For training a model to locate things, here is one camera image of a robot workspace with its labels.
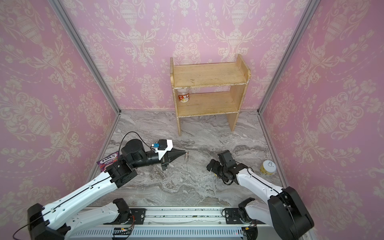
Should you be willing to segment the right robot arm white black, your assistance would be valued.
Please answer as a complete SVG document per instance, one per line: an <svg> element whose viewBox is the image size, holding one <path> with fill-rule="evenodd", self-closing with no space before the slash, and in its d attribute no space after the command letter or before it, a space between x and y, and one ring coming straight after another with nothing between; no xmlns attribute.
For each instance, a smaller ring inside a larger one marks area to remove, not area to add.
<svg viewBox="0 0 384 240"><path fill-rule="evenodd" d="M298 240L315 226L298 192L292 187L279 187L258 176L252 168L238 163L226 150L212 159L207 170L214 173L227 186L242 186L262 200L247 198L237 208L224 209L229 225L248 224L256 228L259 222L274 228L282 240Z"/></svg>

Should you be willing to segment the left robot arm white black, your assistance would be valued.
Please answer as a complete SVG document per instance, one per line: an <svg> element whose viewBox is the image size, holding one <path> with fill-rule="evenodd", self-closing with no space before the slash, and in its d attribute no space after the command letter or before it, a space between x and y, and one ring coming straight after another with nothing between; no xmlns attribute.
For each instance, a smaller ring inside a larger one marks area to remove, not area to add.
<svg viewBox="0 0 384 240"><path fill-rule="evenodd" d="M116 162L97 177L45 206L35 204L28 209L28 231L32 240L67 240L74 234L92 227L107 224L134 225L135 216L124 199L115 199L104 207L83 211L95 200L119 189L137 176L137 168L168 165L185 155L175 149L172 140L160 139L145 151L142 140L133 139L118 152Z"/></svg>

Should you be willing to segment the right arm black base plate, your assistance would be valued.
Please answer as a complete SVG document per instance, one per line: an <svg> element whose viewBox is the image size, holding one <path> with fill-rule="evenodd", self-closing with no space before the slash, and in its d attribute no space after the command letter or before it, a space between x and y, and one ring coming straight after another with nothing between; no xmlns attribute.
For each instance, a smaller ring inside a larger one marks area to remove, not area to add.
<svg viewBox="0 0 384 240"><path fill-rule="evenodd" d="M223 214L227 225L251 224L253 222L244 208L225 208Z"/></svg>

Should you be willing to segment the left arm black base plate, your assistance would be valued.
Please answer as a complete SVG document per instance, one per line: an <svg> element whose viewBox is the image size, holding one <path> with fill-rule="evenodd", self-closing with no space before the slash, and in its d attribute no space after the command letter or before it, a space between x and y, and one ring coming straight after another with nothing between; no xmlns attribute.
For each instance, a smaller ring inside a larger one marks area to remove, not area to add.
<svg viewBox="0 0 384 240"><path fill-rule="evenodd" d="M146 217L146 209L133 208L128 212L119 214L118 217L111 223L105 223L105 225L142 225Z"/></svg>

